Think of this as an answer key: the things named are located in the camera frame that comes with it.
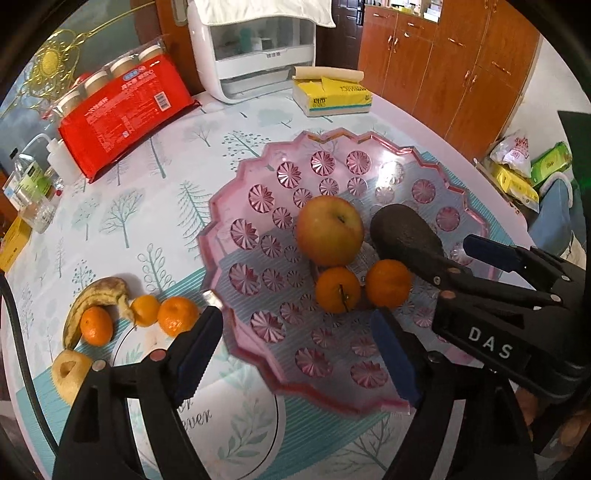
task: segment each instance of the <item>tablecloth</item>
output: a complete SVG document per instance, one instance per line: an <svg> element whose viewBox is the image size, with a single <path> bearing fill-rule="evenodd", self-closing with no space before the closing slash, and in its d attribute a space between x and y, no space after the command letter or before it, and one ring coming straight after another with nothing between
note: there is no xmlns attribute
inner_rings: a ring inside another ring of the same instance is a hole
<svg viewBox="0 0 591 480"><path fill-rule="evenodd" d="M201 108L154 133L93 184L80 179L68 187L53 223L44 234L32 236L8 274L35 387L58 439L69 407L52 385L50 366L61 351L63 322L76 295L94 279L115 275L126 279L132 297L182 293L205 305L210 299L200 292L204 268L196 235L209 221L208 199L233 178L239 161L258 157L268 142L292 140L302 130L345 127L356 134L376 131L399 146L414 145L473 192L470 202L488 220L491 238L532 244L524 219L461 155L379 97L371 113L319 118L306 117L289 91L232 106L207 94L201 100ZM2 319L6 326L5 308ZM12 333L4 327L1 334L17 419L49 478L53 454L23 389ZM78 349L118 365L135 362L167 342L157 326L133 330L119 322L104 348L84 344ZM160 478L132 401L130 412L146 474ZM275 396L258 371L228 355L222 343L180 415L212 478L265 480L379 479L412 419L394 413L349 419L301 398ZM448 431L433 478L445 476L458 425Z"/></svg>

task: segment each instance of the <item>apple stem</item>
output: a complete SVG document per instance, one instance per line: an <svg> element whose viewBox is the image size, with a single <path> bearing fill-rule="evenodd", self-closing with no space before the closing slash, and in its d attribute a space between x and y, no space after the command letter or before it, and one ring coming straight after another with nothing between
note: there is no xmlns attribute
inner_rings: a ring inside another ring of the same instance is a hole
<svg viewBox="0 0 591 480"><path fill-rule="evenodd" d="M345 312L349 313L349 309L347 307L347 300L349 299L349 296L345 294L345 289L343 288L343 285L341 283L339 283L339 293L340 301L343 302L343 307L345 307Z"/></svg>

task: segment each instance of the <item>metal screw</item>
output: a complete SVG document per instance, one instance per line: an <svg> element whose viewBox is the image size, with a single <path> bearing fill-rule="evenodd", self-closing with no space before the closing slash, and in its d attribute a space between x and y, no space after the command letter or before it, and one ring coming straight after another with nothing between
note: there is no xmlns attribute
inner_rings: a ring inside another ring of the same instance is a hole
<svg viewBox="0 0 591 480"><path fill-rule="evenodd" d="M107 362L105 362L104 360L97 360L95 363L92 364L92 369L95 372L100 372L106 366L107 366Z"/></svg>
<svg viewBox="0 0 591 480"><path fill-rule="evenodd" d="M452 292L451 290L443 290L439 296L443 299L446 300L453 300L454 298L456 298L456 294L454 292Z"/></svg>
<svg viewBox="0 0 591 480"><path fill-rule="evenodd" d="M434 364L440 363L442 357L443 355L437 351L432 351L427 354L427 359Z"/></svg>
<svg viewBox="0 0 591 480"><path fill-rule="evenodd" d="M150 353L150 360L153 362L160 362L166 358L166 350L159 348Z"/></svg>

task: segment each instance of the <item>small orange fruit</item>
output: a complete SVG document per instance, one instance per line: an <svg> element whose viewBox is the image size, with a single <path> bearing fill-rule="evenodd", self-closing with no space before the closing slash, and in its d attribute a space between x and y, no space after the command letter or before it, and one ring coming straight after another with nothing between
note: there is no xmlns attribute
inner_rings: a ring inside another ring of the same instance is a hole
<svg viewBox="0 0 591 480"><path fill-rule="evenodd" d="M135 316L135 324L149 327L158 321L160 302L153 295L142 295L131 302L131 310Z"/></svg>
<svg viewBox="0 0 591 480"><path fill-rule="evenodd" d="M160 328L171 337L188 332L199 318L199 307L184 297L170 297L162 302L158 311Z"/></svg>
<svg viewBox="0 0 591 480"><path fill-rule="evenodd" d="M413 276L398 260L380 260L365 276L365 293L376 307L400 307L412 286Z"/></svg>
<svg viewBox="0 0 591 480"><path fill-rule="evenodd" d="M105 346L113 338L113 320L102 307L90 307L82 314L80 331L86 343Z"/></svg>
<svg viewBox="0 0 591 480"><path fill-rule="evenodd" d="M361 285L351 270L333 267L323 271L316 282L316 301L328 313L353 310L361 298Z"/></svg>

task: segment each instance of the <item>barcode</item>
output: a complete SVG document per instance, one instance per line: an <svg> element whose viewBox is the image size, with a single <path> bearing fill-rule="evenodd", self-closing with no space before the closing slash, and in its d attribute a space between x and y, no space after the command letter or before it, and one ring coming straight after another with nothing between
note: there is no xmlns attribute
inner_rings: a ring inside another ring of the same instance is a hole
<svg viewBox="0 0 591 480"><path fill-rule="evenodd" d="M160 107L160 110L162 110L163 112L170 108L170 102L168 101L168 98L166 97L166 93L164 93L164 92L157 93L156 95L154 95L154 100L156 100L156 102L158 103L158 106Z"/></svg>

